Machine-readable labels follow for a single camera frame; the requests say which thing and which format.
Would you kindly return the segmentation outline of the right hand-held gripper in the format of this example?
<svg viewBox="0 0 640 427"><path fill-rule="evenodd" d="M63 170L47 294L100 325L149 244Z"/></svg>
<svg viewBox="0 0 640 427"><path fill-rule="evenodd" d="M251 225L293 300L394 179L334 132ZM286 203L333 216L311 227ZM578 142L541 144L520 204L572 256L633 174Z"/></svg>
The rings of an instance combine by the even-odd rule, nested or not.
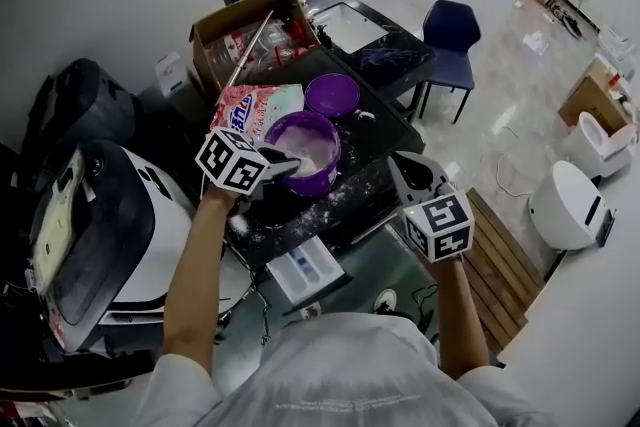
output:
<svg viewBox="0 0 640 427"><path fill-rule="evenodd" d="M472 246L474 216L464 191L430 157L397 151L387 163L402 202L405 239L430 263L456 258Z"/></svg>

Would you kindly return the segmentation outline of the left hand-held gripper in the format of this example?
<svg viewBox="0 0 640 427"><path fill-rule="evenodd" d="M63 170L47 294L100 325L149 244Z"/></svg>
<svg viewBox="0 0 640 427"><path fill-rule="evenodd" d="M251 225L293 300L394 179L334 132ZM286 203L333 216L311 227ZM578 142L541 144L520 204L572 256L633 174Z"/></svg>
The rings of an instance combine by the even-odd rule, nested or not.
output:
<svg viewBox="0 0 640 427"><path fill-rule="evenodd" d="M267 142L254 145L243 134L215 127L195 157L196 164L217 188L248 202L263 198L263 181L277 182L295 174L301 159Z"/></svg>

